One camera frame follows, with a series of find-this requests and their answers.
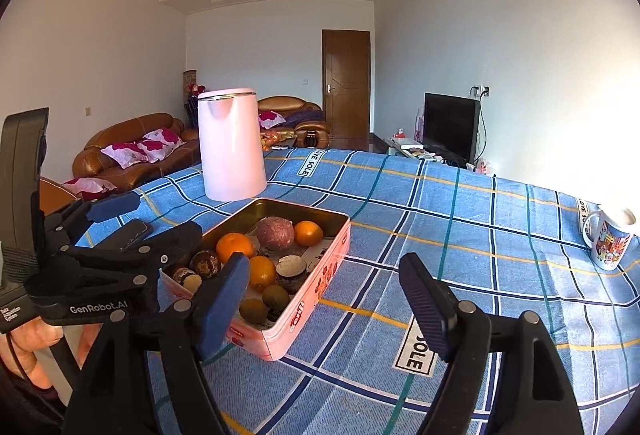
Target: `tablecloth label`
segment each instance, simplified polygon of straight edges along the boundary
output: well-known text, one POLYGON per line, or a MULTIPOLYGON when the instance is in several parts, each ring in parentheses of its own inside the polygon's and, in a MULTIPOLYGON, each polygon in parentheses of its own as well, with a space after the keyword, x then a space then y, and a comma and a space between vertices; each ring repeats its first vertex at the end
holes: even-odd
POLYGON ((306 160, 302 163, 302 168, 298 172, 301 177, 310 177, 316 171, 322 155, 326 153, 326 150, 313 150, 306 156, 306 160))
POLYGON ((412 316, 392 368, 432 377, 435 361, 436 354, 429 350, 422 337, 422 332, 420 332, 420 327, 412 316))
MULTIPOLYGON (((580 220, 578 221, 578 229, 582 232, 582 226, 584 225, 584 221, 589 216, 589 206, 587 202, 582 200, 581 198, 575 199, 575 204, 578 207, 578 214, 580 215, 580 220)), ((586 232, 588 236, 591 236, 591 224, 587 224, 586 232)))

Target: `yellow stripe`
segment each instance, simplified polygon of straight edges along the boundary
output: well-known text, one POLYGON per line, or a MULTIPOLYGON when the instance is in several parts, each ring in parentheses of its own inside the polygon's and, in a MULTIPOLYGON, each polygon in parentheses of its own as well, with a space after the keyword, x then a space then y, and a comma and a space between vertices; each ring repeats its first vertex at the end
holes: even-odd
MULTIPOLYGON (((374 231, 380 231, 381 233, 386 233, 387 235, 393 235, 395 237, 406 238, 407 240, 418 241, 420 243, 426 243, 428 245, 436 245, 438 247, 443 247, 444 246, 444 244, 442 242, 439 242, 439 241, 426 240, 424 238, 412 237, 411 235, 407 235, 405 233, 396 233, 395 231, 392 231, 390 229, 384 229, 383 227, 377 227, 375 225, 363 224, 361 222, 351 222, 351 225, 356 225, 358 227, 364 227, 365 229, 373 229, 374 231)), ((489 253, 488 251, 481 251, 480 249, 473 249, 471 247, 466 247, 464 245, 456 245, 454 243, 448 243, 447 244, 447 248, 449 248, 449 249, 459 249, 460 251, 466 251, 468 253, 473 253, 474 255, 495 256, 495 258, 506 259, 506 260, 511 260, 511 261, 522 261, 524 263, 535 263, 535 260, 532 260, 532 259, 529 259, 529 258, 520 258, 518 256, 508 256, 508 255, 498 255, 498 254, 492 255, 492 253, 489 253)), ((566 265, 560 265, 559 263, 554 263, 552 261, 542 260, 542 261, 538 261, 538 263, 540 265, 548 265, 549 267, 555 267, 556 269, 560 269, 561 271, 574 272, 575 274, 586 274, 586 275, 589 275, 589 276, 597 276, 598 275, 598 273, 596 273, 594 271, 585 271, 584 269, 570 268, 570 267, 567 267, 566 265)), ((600 276, 603 277, 603 278, 613 278, 613 277, 616 277, 616 276, 621 276, 621 275, 625 274, 626 272, 628 272, 629 269, 631 269, 637 263, 640 263, 640 259, 636 259, 633 262, 631 262, 631 264, 629 264, 629 267, 627 267, 623 271, 614 272, 614 273, 608 272, 607 274, 600 274, 600 276)))
MULTIPOLYGON (((269 157, 270 160, 304 160, 306 159, 306 157, 269 157)), ((361 170, 368 170, 368 171, 375 171, 377 172, 380 168, 376 168, 373 166, 363 166, 361 164, 351 164, 351 163, 346 163, 343 161, 339 161, 339 160, 331 160, 331 159, 321 159, 321 162, 326 162, 327 164, 335 164, 337 166, 347 166, 348 168, 357 168, 357 169, 361 169, 361 170)), ((411 178, 411 179, 422 179, 422 180, 431 180, 432 182, 439 182, 440 184, 448 184, 450 186, 454 185, 455 182, 453 180, 445 180, 445 179, 438 179, 437 177, 430 177, 427 175, 423 175, 423 176, 416 176, 416 175, 412 175, 409 173, 404 173, 401 171, 395 171, 395 170, 382 170, 382 173, 386 173, 389 175, 397 175, 399 177, 407 177, 407 178, 411 178)), ((502 191, 502 190, 494 190, 491 188, 482 188, 480 186, 472 186, 471 184, 458 184, 459 188, 465 188, 465 189, 469 189, 469 190, 474 190, 474 191, 481 191, 484 193, 496 193, 497 195, 506 195, 506 196, 513 196, 514 198, 521 198, 523 200, 527 199, 526 195, 520 195, 518 193, 512 193, 509 191, 502 191)), ((537 204, 544 204, 545 206, 556 206, 562 209, 566 209, 567 211, 577 211, 577 208, 575 207, 570 207, 570 206, 563 206, 562 204, 558 204, 557 202, 553 201, 553 200, 538 200, 537 198, 530 198, 529 199, 531 202, 535 202, 537 204)))
MULTIPOLYGON (((631 341, 625 341, 622 344, 625 348, 632 347, 633 345, 640 345, 639 339, 632 339, 631 341)), ((561 349, 572 349, 581 352, 592 352, 592 351, 600 351, 600 350, 615 350, 620 348, 620 343, 615 343, 611 345, 595 345, 594 347, 590 345, 574 345, 572 343, 563 343, 562 345, 556 345, 558 350, 561 349)))
POLYGON ((359 314, 361 316, 368 316, 378 321, 389 323, 389 325, 400 327, 401 329, 405 329, 409 326, 406 323, 402 323, 401 321, 396 321, 391 318, 387 318, 386 316, 383 316, 382 314, 378 314, 377 312, 373 312, 371 310, 365 310, 365 309, 355 309, 348 305, 343 305, 342 303, 338 303, 337 301, 321 299, 320 303, 322 303, 323 305, 329 305, 330 307, 335 307, 337 309, 344 310, 347 312, 353 312, 354 314, 359 314))
POLYGON ((229 426, 231 426, 240 435, 254 435, 254 432, 249 431, 247 428, 242 426, 242 424, 240 424, 239 422, 237 422, 234 419, 232 419, 231 417, 229 417, 229 415, 227 415, 226 413, 221 412, 221 414, 222 414, 222 418, 225 420, 225 422, 229 426))
MULTIPOLYGON (((141 190, 140 188, 135 189, 135 191, 137 191, 138 193, 140 193, 140 195, 142 195, 142 197, 146 200, 146 203, 149 204, 149 207, 151 208, 151 210, 156 214, 156 216, 160 216, 162 213, 158 210, 158 208, 156 208, 156 205, 151 201, 151 198, 149 198, 149 195, 147 195, 144 190, 141 190)), ((165 221, 167 224, 170 225, 180 225, 178 224, 178 222, 174 222, 169 220, 166 216, 162 216, 160 218, 160 220, 165 221)))
POLYGON ((86 237, 86 241, 89 243, 89 247, 93 247, 94 240, 91 239, 91 235, 89 234, 89 231, 87 231, 84 235, 86 237))

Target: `black sleeve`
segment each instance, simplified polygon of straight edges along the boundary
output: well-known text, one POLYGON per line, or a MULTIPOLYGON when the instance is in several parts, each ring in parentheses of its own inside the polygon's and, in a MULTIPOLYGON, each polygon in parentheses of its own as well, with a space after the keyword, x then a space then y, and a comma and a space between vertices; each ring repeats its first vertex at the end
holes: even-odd
POLYGON ((0 360, 2 433, 60 435, 64 412, 65 406, 54 388, 40 390, 30 386, 30 383, 25 383, 21 377, 7 370, 0 360))

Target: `blue plaid tablecloth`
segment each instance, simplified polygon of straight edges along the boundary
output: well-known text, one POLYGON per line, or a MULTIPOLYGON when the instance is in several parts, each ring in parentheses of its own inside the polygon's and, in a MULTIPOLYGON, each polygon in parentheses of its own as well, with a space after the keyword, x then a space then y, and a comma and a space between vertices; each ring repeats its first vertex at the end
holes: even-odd
MULTIPOLYGON (((574 387, 584 430, 603 434, 640 381, 640 245, 613 272, 591 262, 578 231, 576 198, 443 164, 326 150, 311 176, 309 150, 265 157, 267 188, 280 198, 349 214, 351 248, 321 303, 282 360, 235 345, 203 364, 220 409, 237 433, 265 435, 414 433, 446 365, 431 377, 392 368, 412 313, 398 261, 415 251, 459 299, 485 312, 539 314, 574 387)), ((205 196, 200 166, 136 190, 140 207, 95 224, 94 245, 133 218, 154 232, 193 220, 204 231, 246 204, 205 196)), ((159 356, 150 356, 166 434, 178 428, 159 356)), ((469 433, 489 416, 500 356, 490 354, 469 433)))

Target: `wooden floor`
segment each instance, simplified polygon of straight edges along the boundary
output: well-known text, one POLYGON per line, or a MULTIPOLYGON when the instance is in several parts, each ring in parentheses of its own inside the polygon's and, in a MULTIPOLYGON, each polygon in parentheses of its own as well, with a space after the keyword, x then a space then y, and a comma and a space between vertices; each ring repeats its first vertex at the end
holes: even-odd
POLYGON ((388 146, 373 134, 368 137, 331 138, 329 148, 386 153, 388 146))

